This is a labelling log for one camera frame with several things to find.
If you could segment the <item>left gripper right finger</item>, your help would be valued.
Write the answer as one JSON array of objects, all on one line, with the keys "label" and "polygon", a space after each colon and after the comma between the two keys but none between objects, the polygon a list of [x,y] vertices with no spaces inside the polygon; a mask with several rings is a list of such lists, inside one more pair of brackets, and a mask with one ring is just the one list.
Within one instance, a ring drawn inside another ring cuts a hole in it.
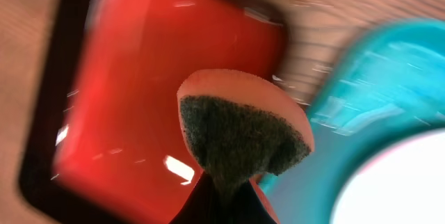
[{"label": "left gripper right finger", "polygon": [[248,180],[232,200],[233,224],[278,224],[278,219],[261,189]]}]

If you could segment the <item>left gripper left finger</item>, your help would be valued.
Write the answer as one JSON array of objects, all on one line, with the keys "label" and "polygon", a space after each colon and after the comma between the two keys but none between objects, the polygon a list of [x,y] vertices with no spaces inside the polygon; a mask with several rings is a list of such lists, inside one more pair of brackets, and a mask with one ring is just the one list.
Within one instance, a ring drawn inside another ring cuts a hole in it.
[{"label": "left gripper left finger", "polygon": [[191,194],[170,224],[218,224],[220,199],[213,180],[202,173]]}]

